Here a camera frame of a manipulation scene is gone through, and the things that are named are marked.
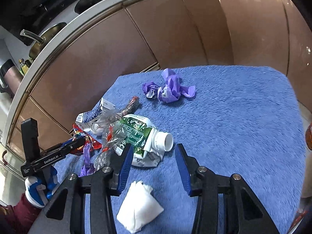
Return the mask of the red sleeved forearm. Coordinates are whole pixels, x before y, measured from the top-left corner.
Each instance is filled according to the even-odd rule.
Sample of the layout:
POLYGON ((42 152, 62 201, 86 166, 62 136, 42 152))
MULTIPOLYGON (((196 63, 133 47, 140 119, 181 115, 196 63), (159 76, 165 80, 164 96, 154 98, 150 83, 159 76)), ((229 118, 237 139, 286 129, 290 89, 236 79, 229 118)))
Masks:
POLYGON ((28 233, 40 212, 23 193, 17 205, 1 205, 1 233, 28 233))

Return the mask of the blue white gloved hand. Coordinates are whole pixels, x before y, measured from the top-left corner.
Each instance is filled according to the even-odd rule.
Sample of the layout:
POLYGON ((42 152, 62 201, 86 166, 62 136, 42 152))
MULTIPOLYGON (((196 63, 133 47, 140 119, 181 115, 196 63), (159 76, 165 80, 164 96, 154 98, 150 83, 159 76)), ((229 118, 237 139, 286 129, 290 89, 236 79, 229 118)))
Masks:
POLYGON ((48 201, 52 198, 60 183, 58 182, 57 170, 54 166, 50 166, 49 178, 40 179, 36 176, 29 176, 25 180, 25 196, 36 208, 44 208, 48 201))

